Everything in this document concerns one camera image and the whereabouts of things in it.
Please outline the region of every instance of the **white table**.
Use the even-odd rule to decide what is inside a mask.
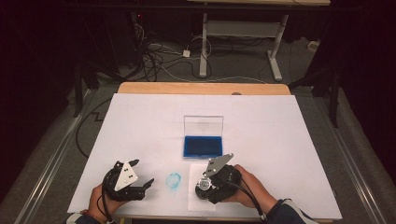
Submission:
[[[216,84],[202,85],[216,88]],[[194,89],[201,85],[182,86]],[[259,220],[255,209],[239,203],[213,205],[195,197],[196,176],[204,171],[196,168],[205,167],[207,161],[182,158],[185,115],[222,115],[223,152],[234,154],[229,164],[242,164],[276,198],[292,198],[315,219],[341,218],[299,106],[291,95],[115,94],[68,212],[88,207],[92,188],[102,182],[116,161],[139,159],[134,168],[139,176],[136,184],[141,186],[151,178],[155,181],[143,201],[125,204],[117,216]],[[166,182],[174,174],[181,177],[180,182],[170,188]],[[204,203],[204,209],[195,206],[198,203]]]
[[[282,5],[282,6],[307,6],[318,7],[328,6],[330,0],[190,0],[193,2],[225,3],[225,4],[265,4],[265,5]],[[267,51],[268,61],[271,65],[275,81],[281,81],[282,75],[276,62],[276,54],[282,40],[283,32],[286,28],[286,22],[289,15],[283,15],[280,22],[258,22],[258,21],[209,21],[207,14],[204,13],[203,31],[202,31],[202,51],[200,61],[200,77],[206,77],[207,63],[207,37],[209,35],[222,36],[250,36],[250,37],[274,37],[274,47]]]

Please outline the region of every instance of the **floor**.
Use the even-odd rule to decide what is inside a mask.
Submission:
[[[131,77],[137,81],[211,81],[239,83],[276,83],[265,51],[271,39],[212,39],[210,66],[206,79],[198,78],[199,61],[179,59],[185,46],[173,42],[153,41],[151,56],[144,70]],[[306,49],[309,41],[282,42],[276,56],[283,80],[289,84],[304,76],[314,52]],[[191,58],[200,56],[191,44]],[[153,63],[161,62],[155,71]],[[126,75],[134,68],[120,66]],[[12,190],[0,205],[0,223],[61,223],[74,194],[113,93],[120,83],[98,74],[97,90],[84,89],[84,106],[77,118],[74,93],[69,107],[52,123],[26,163]],[[343,215],[334,223],[396,223],[396,189],[365,138],[361,126],[350,111],[340,90],[339,128],[327,117],[328,99],[314,98],[309,87],[292,90],[296,96],[308,131],[333,189]],[[166,220],[127,220],[131,223],[175,223]]]

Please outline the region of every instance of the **desk leg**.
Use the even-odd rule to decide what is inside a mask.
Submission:
[[[207,63],[207,53],[206,53],[206,37],[207,37],[207,13],[204,13],[202,28],[202,50],[201,50],[201,61],[199,65],[199,77],[206,77],[206,63]]]
[[[282,80],[282,76],[280,75],[279,66],[277,65],[277,62],[276,62],[276,53],[277,53],[277,49],[279,48],[280,41],[282,40],[282,35],[283,35],[283,32],[285,31],[286,22],[288,21],[288,17],[289,17],[289,15],[284,15],[282,17],[282,22],[279,24],[279,27],[277,28],[274,49],[268,50],[268,52],[267,52],[268,60],[271,65],[271,68],[273,70],[275,81]]]

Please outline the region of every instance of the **gray carpet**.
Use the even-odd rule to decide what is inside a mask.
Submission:
[[[281,83],[288,84],[292,80],[304,76],[314,55],[314,53],[306,50],[307,43],[304,39],[293,44],[282,43],[276,57],[284,78]],[[178,52],[184,49],[172,43],[166,43],[166,46]],[[264,53],[272,46],[270,40],[264,40],[258,46],[239,45],[241,48],[232,52],[229,52],[227,46],[218,46],[217,49],[215,49],[216,44],[213,44],[213,46],[212,55],[208,59],[212,69],[212,77],[209,80],[226,78],[219,82],[257,82],[253,79],[247,79],[248,77],[267,83],[275,83]],[[166,61],[178,57],[164,53],[161,55]],[[193,73],[197,75],[198,61],[189,60],[189,62],[192,63]],[[170,65],[172,63],[165,63],[163,67]],[[127,66],[122,66],[121,70],[125,74],[130,71]],[[158,74],[157,81],[182,81],[181,79],[202,81],[191,75],[191,66],[188,63],[175,64],[166,70],[167,72],[162,70]],[[60,157],[62,162],[60,162],[59,167],[52,170],[53,178],[46,185],[48,189],[43,192],[44,197],[33,198],[38,207],[37,210],[32,210],[33,216],[26,223],[61,223],[67,217],[66,210],[87,159],[78,151],[75,139],[76,131],[72,131],[69,141],[64,137],[71,127],[76,127],[73,123],[76,124],[77,121],[81,121],[88,116],[79,130],[78,142],[82,150],[89,154],[102,125],[102,121],[95,121],[96,115],[92,115],[90,112],[117,92],[119,86],[118,83],[104,75],[98,75],[98,77],[101,82],[100,88],[97,91],[87,91],[84,114],[78,118],[79,120],[72,117],[75,105],[73,104],[73,93],[70,94],[70,106],[48,128],[13,188],[0,205],[0,223],[15,223],[40,176],[48,170],[46,165],[51,157],[57,153],[62,143],[65,144],[64,154]],[[340,140],[334,135],[334,128],[329,125],[326,112],[323,112],[322,107],[326,106],[327,99],[312,97],[310,88],[296,88],[292,94],[297,97],[306,126],[343,215],[343,219],[335,221],[335,223],[396,223],[396,190],[394,185],[371,149],[361,126],[353,116],[353,112],[350,111],[343,92],[340,92],[339,97],[339,128],[336,132],[342,136],[342,142],[345,143],[356,162],[356,167],[358,167],[364,183],[370,188],[376,205],[380,209],[380,214],[383,215],[383,220],[375,221],[370,209],[361,199],[361,194],[357,190],[357,183],[352,178],[340,149]],[[108,105],[109,102],[106,102],[95,109],[95,112],[99,112],[99,119],[106,115]],[[175,221],[133,220],[133,223],[175,223]]]

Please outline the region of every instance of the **dark background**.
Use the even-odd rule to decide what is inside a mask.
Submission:
[[[333,72],[341,74],[341,87],[351,108],[395,182],[395,3],[390,0],[345,0],[332,1],[332,4],[340,8],[368,7],[358,14],[290,15],[284,39],[290,42],[302,36],[311,40],[322,39],[310,74],[329,66],[330,62],[338,65],[305,85],[321,87],[320,96],[331,86],[329,77]],[[180,43],[188,43],[192,34],[199,33],[202,27],[199,14],[150,12],[142,15],[145,29]],[[257,14],[244,20],[275,20],[277,17],[279,15],[264,18]],[[125,18],[125,14],[90,12],[85,14],[85,24],[80,15],[62,10],[55,1],[0,3],[0,158],[4,167],[0,177],[0,200],[7,194],[41,136],[69,104],[66,96],[73,87],[77,62],[89,58],[117,72],[118,64],[133,60],[133,56],[123,51],[126,48],[112,46],[119,42],[134,45]],[[90,82],[92,74],[85,78]]]

